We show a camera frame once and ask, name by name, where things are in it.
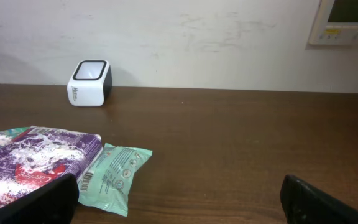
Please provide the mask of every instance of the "plastic wrapper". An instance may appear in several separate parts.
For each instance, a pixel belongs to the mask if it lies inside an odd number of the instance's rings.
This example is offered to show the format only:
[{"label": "plastic wrapper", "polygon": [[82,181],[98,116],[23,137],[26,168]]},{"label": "plastic wrapper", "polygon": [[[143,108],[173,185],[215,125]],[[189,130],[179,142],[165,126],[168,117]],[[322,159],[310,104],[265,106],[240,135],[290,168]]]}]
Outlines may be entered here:
[{"label": "plastic wrapper", "polygon": [[29,128],[0,148],[0,207],[61,175],[80,180],[101,150],[97,134]]},{"label": "plastic wrapper", "polygon": [[14,128],[6,131],[0,131],[0,148],[9,144],[16,136],[22,134],[28,127]]},{"label": "plastic wrapper", "polygon": [[105,144],[80,181],[78,201],[126,217],[134,174],[151,155],[152,151],[146,149]]}]

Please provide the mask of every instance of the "black object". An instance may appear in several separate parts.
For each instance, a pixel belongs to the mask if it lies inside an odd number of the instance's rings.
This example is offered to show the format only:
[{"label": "black object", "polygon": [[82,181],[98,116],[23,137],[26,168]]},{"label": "black object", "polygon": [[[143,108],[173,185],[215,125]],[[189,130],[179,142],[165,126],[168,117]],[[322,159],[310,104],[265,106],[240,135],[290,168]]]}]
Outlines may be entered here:
[{"label": "black object", "polygon": [[78,201],[73,174],[66,174],[0,208],[0,224],[67,224]]},{"label": "black object", "polygon": [[105,101],[107,97],[110,95],[111,88],[112,88],[112,76],[111,76],[111,69],[109,66],[107,70],[106,78],[104,79],[103,82],[103,96]]},{"label": "black object", "polygon": [[358,224],[358,211],[305,181],[286,175],[280,193],[288,224]]}]

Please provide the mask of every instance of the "green wet wipes pack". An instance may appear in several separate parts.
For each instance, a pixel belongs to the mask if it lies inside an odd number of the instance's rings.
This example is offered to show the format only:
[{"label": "green wet wipes pack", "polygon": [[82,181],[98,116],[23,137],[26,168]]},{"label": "green wet wipes pack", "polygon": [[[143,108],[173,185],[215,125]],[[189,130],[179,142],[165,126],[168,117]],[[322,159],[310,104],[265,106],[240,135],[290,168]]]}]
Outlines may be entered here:
[{"label": "green wet wipes pack", "polygon": [[119,215],[128,214],[128,193],[135,172],[150,158],[151,150],[105,144],[78,187],[78,201]]}]

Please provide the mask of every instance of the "brown table surface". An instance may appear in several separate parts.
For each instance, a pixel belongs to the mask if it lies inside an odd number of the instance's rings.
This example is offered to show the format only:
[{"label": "brown table surface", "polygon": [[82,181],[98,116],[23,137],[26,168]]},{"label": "brown table surface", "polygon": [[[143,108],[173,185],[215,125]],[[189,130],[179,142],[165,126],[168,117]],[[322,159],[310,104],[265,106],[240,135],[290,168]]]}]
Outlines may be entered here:
[{"label": "brown table surface", "polygon": [[285,223],[285,174],[358,209],[358,94],[117,87],[78,108],[65,86],[0,85],[0,130],[30,125],[154,152],[127,218],[79,205],[72,223]]}]

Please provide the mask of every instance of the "purple snack package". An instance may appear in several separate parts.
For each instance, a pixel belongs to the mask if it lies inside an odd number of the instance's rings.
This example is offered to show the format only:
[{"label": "purple snack package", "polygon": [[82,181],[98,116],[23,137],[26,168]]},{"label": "purple snack package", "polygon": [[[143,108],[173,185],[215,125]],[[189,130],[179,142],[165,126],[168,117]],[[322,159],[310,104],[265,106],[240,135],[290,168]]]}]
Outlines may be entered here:
[{"label": "purple snack package", "polygon": [[32,126],[0,148],[0,208],[64,174],[81,180],[102,148],[97,134]]}]

